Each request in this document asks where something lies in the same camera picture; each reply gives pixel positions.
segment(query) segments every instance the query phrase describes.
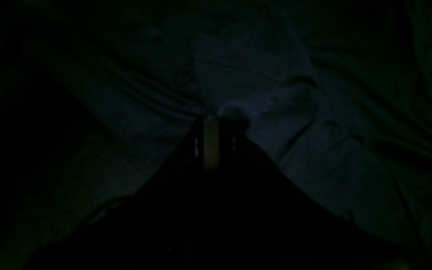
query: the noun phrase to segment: wrinkled sheet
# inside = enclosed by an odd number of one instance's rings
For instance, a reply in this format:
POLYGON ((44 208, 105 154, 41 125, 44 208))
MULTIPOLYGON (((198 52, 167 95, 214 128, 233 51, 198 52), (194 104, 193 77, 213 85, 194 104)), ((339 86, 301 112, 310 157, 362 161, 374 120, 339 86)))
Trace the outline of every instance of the wrinkled sheet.
POLYGON ((20 14, 36 27, 27 55, 148 158, 162 163, 197 117, 248 118, 298 188, 432 268, 425 1, 26 1, 20 14))

